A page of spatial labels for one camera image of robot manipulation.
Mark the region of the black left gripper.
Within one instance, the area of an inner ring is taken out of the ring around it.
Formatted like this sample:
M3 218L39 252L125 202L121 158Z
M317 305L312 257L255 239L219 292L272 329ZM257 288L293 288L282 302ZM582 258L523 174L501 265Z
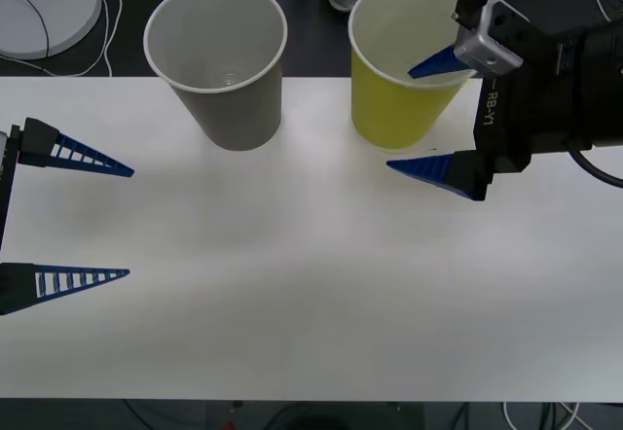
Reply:
M40 120L27 118L23 131L1 133L0 241L9 212L17 163L131 177L134 170ZM129 269L1 264L1 315L122 279Z

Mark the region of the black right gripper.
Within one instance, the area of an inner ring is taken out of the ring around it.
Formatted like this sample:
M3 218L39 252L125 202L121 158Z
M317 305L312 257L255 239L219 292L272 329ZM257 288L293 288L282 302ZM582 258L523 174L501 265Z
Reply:
M557 41L543 65L524 62L501 77L483 80L474 126L476 150L388 161L403 175L473 201L484 201L496 173L523 171L535 154L587 151L582 123L579 58L585 34ZM412 79L465 71L448 46L408 71Z

